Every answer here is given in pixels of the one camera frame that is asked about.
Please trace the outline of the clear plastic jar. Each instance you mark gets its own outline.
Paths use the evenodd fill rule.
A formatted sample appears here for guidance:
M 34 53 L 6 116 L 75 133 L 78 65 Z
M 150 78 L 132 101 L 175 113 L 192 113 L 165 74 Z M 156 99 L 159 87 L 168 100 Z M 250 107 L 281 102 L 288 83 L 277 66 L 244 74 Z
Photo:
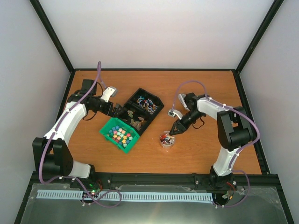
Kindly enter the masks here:
M 163 148 L 170 148 L 175 143 L 175 137 L 170 135 L 170 131 L 164 131 L 159 135 L 159 141 Z

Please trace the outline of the green plastic bin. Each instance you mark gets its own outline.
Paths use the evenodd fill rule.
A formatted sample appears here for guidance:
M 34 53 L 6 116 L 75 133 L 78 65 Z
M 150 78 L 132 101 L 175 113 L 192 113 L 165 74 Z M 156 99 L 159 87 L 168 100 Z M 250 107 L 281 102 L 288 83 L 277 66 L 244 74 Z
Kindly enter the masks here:
M 118 118 L 111 118 L 99 133 L 112 142 L 119 150 L 128 154 L 136 142 L 140 139 L 137 131 Z

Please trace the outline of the black lollipop bin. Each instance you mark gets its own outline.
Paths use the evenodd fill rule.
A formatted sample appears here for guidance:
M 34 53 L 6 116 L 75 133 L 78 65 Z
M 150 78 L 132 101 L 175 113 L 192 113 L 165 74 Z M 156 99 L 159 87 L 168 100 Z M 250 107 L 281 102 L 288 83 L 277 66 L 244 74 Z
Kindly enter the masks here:
M 137 108 L 147 112 L 153 117 L 157 116 L 164 108 L 164 104 L 159 97 L 143 88 L 138 88 L 125 104 L 137 106 Z

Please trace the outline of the black popsicle candy bin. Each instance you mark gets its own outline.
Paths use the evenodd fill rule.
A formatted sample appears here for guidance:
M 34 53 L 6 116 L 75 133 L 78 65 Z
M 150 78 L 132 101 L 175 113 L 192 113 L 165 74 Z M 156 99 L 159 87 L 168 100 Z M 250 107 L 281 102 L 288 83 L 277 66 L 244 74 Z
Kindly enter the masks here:
M 135 129 L 140 136 L 153 121 L 152 116 L 144 109 L 129 104 L 124 105 L 116 117 Z

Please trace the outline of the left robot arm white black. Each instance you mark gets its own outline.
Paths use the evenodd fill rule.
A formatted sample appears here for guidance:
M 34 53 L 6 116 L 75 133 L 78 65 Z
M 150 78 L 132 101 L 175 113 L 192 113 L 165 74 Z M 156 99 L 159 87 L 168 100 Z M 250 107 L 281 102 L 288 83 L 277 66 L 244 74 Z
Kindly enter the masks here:
M 85 86 L 87 83 L 91 83 L 89 89 Z M 87 188 L 96 185 L 94 166 L 75 161 L 68 145 L 77 125 L 89 111 L 114 117 L 119 110 L 119 105 L 113 106 L 110 101 L 110 98 L 116 95 L 117 89 L 109 86 L 101 96 L 96 96 L 97 84 L 98 82 L 93 80 L 84 80 L 82 89 L 69 97 L 54 126 L 42 138 L 36 137 L 33 140 L 35 168 L 41 183 L 46 183 L 43 179 L 43 173 L 46 173 L 60 178 L 81 178 L 81 183 Z

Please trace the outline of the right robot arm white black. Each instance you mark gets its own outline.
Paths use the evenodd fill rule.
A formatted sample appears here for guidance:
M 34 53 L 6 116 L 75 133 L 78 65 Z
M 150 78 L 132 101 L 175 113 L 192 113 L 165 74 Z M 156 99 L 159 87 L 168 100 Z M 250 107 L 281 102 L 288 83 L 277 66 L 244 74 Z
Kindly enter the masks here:
M 243 107 L 230 107 L 212 99 L 210 96 L 196 96 L 194 93 L 179 94 L 178 98 L 187 110 L 186 114 L 171 108 L 168 115 L 177 117 L 170 135 L 183 134 L 202 117 L 209 116 L 217 121 L 217 134 L 221 149 L 218 158 L 211 166 L 209 184 L 213 189 L 221 189 L 230 181 L 233 166 L 244 146 L 257 137 L 252 130 L 254 123 Z

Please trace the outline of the metal scoop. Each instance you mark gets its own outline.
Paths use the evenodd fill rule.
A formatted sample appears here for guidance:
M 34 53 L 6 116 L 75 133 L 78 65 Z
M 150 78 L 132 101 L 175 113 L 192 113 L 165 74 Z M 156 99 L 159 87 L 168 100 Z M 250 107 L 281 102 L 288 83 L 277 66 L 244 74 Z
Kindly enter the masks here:
M 186 97 L 186 95 L 183 93 L 178 94 L 178 99 L 179 99 L 180 103 L 182 104 L 182 106 L 184 107 L 185 110 L 189 111 L 190 109 L 188 108 L 188 106 L 185 102 L 185 97 Z

